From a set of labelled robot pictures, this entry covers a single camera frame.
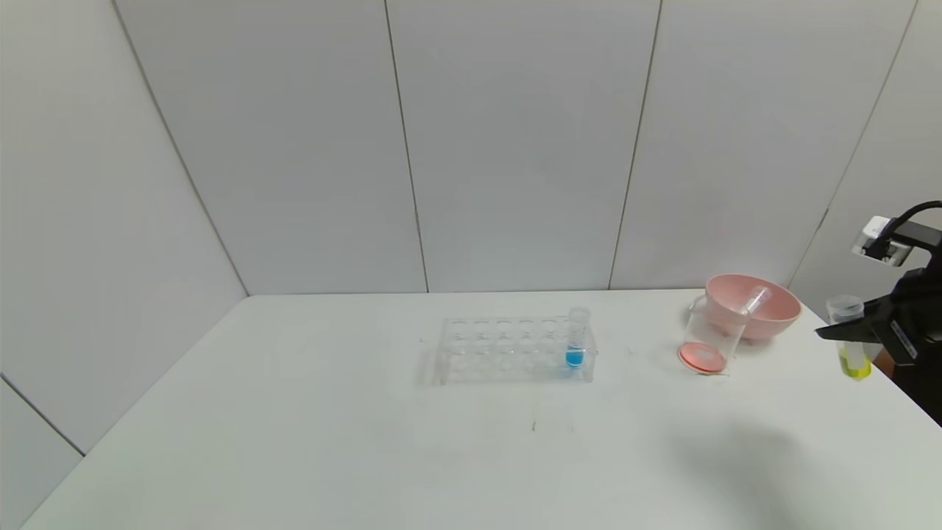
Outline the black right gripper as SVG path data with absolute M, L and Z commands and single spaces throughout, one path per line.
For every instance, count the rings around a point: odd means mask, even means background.
M 838 295 L 826 301 L 830 325 L 815 330 L 824 340 L 884 345 L 896 364 L 932 364 L 940 356 L 940 272 L 905 272 L 888 294 L 868 300 Z

